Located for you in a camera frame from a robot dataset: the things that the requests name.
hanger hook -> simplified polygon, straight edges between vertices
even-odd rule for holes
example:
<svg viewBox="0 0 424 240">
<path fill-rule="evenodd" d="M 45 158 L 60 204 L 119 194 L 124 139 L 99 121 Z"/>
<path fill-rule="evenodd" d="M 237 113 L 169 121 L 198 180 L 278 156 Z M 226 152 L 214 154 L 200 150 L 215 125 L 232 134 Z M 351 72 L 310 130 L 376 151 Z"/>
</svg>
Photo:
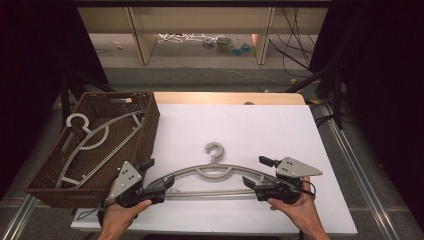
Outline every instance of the hanger hook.
<svg viewBox="0 0 424 240">
<path fill-rule="evenodd" d="M 215 149 L 217 149 L 218 152 L 216 154 L 212 154 L 212 163 L 218 163 L 218 161 L 222 159 L 224 156 L 224 147 L 217 142 L 211 142 L 205 146 L 207 153 L 211 153 L 211 151 Z"/>
</svg>

white table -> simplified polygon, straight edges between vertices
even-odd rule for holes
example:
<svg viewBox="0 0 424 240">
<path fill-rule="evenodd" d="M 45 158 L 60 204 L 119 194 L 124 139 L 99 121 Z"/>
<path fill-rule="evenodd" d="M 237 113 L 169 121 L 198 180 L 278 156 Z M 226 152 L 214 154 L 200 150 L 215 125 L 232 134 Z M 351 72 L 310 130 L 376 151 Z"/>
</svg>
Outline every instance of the white table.
<svg viewBox="0 0 424 240">
<path fill-rule="evenodd" d="M 219 142 L 225 148 L 221 164 L 240 165 L 271 175 L 275 169 L 260 164 L 258 156 L 272 159 L 290 156 L 324 172 L 311 181 L 317 188 L 316 205 L 325 230 L 337 235 L 357 233 L 308 106 L 159 104 L 159 110 L 152 156 L 156 164 L 148 170 L 145 186 L 172 171 L 210 163 L 211 155 L 204 150 L 209 142 Z M 223 181 L 190 175 L 177 178 L 173 188 L 187 191 L 246 187 L 241 175 L 234 174 Z M 86 210 L 79 209 L 76 216 Z M 83 231 L 100 229 L 95 214 L 75 219 L 71 227 Z M 167 198 L 144 211 L 129 230 L 144 234 L 261 236 L 299 231 L 284 214 L 269 210 L 269 204 L 257 201 L 254 194 Z"/>
</svg>

floor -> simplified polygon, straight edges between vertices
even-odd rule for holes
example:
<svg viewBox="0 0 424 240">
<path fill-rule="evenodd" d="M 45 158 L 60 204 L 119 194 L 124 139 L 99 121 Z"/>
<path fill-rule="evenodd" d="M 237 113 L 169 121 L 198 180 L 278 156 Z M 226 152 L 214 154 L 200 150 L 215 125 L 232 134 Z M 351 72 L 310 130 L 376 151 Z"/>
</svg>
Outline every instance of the floor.
<svg viewBox="0 0 424 240">
<path fill-rule="evenodd" d="M 152 59 L 141 66 L 135 52 L 134 42 L 128 35 L 92 35 L 110 86 L 118 91 L 222 91 L 222 92 L 280 92 L 288 89 L 293 82 L 301 81 L 311 73 L 299 67 L 294 61 L 283 58 L 282 54 L 269 45 L 264 65 L 257 65 L 254 54 L 248 52 L 235 56 L 231 51 L 220 52 L 216 48 L 205 48 L 202 39 L 156 43 Z M 251 39 L 245 35 L 226 35 L 239 38 L 248 45 Z M 272 42 L 285 50 L 289 36 L 272 36 Z M 313 51 L 316 36 L 301 36 L 302 47 Z M 290 45 L 300 48 L 291 39 Z M 301 51 L 287 48 L 291 55 L 302 64 L 307 64 Z M 305 100 L 316 100 L 314 91 L 319 82 L 301 90 Z M 333 120 L 322 118 L 331 114 L 331 98 L 320 99 L 319 104 L 310 104 L 312 114 L 317 119 L 317 127 L 337 180 L 356 223 L 355 236 L 332 236 L 333 239 L 424 239 L 409 209 L 402 201 L 384 169 L 378 165 L 361 127 L 350 114 L 348 101 L 343 100 L 343 130 L 339 130 Z M 31 181 L 36 169 L 40 168 L 61 128 L 61 105 L 58 101 L 52 106 L 51 116 L 46 122 L 39 141 L 32 149 L 31 156 L 24 163 L 9 191 L 0 202 L 0 232 L 4 239 L 95 239 L 97 233 L 89 234 L 70 228 L 73 219 L 70 209 L 55 209 L 36 202 L 27 222 L 21 222 L 22 231 L 15 237 L 6 235 L 8 225 L 14 223 L 14 216 L 23 204 L 24 189 Z M 358 166 L 365 176 L 358 178 Z M 375 201 L 381 205 L 376 209 Z M 384 221 L 378 220 L 384 213 L 393 231 L 384 229 Z M 139 234 L 127 233 L 124 239 L 141 239 Z M 145 239 L 258 239 L 247 237 L 207 237 L 207 236 L 156 236 Z M 298 239 L 288 236 L 281 239 Z"/>
</svg>

wicker basket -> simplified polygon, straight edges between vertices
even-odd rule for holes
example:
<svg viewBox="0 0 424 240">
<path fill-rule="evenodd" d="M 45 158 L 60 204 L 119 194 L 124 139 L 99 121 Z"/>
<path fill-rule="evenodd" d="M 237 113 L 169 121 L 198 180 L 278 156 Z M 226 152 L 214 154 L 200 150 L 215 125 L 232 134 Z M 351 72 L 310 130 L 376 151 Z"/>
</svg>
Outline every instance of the wicker basket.
<svg viewBox="0 0 424 240">
<path fill-rule="evenodd" d="M 55 208 L 97 207 L 106 183 L 124 161 L 137 165 L 150 158 L 160 113 L 151 92 L 85 93 L 75 108 L 74 113 L 84 114 L 88 118 L 90 130 L 95 130 L 116 117 L 140 110 L 146 111 L 136 115 L 139 122 L 142 121 L 141 128 L 89 180 L 78 189 L 72 188 L 75 185 L 68 182 L 62 182 L 57 188 L 66 162 L 87 136 L 82 129 L 84 120 L 80 117 L 73 118 L 72 126 L 65 127 L 26 192 Z M 136 120 L 131 116 L 110 124 L 103 143 L 93 149 L 78 151 L 65 177 L 81 181 L 84 175 L 103 161 L 136 127 Z M 105 130 L 98 131 L 84 146 L 96 145 L 104 134 Z"/>
</svg>

human hand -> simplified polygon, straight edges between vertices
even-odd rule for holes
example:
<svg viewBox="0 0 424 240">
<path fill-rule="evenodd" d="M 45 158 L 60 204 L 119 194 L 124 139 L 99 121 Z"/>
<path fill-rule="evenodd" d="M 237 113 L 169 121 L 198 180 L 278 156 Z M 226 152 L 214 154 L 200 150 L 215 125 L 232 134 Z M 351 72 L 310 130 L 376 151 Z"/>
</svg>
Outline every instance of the human hand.
<svg viewBox="0 0 424 240">
<path fill-rule="evenodd" d="M 102 232 L 99 240 L 116 240 L 120 239 L 127 228 L 132 224 L 137 214 L 144 211 L 152 204 L 151 200 L 145 200 L 134 207 L 124 208 L 117 203 L 107 207 L 104 219 Z"/>
<path fill-rule="evenodd" d="M 307 183 L 309 180 L 309 177 L 303 177 L 303 189 L 307 191 L 311 191 L 311 185 Z M 267 201 L 271 205 L 271 210 L 280 210 L 285 213 L 309 238 L 319 240 L 330 239 L 322 227 L 312 196 L 302 193 L 300 199 L 291 205 L 274 198 L 269 198 Z"/>
</svg>

